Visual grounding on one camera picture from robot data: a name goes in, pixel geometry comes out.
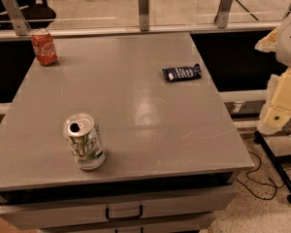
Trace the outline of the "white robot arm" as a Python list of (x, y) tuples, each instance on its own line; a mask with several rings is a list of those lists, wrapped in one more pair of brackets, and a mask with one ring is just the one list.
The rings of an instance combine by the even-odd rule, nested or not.
[(255, 48), (263, 52), (273, 51), (276, 60), (287, 67), (280, 76), (271, 75), (266, 103), (257, 123), (260, 133), (273, 135), (291, 119), (291, 13), (280, 26), (259, 40)]

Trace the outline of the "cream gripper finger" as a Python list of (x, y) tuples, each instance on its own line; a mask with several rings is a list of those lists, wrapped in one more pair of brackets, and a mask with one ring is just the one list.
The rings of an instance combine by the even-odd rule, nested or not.
[(273, 29), (267, 36), (263, 37), (255, 45), (255, 49), (262, 52), (275, 52), (279, 26)]

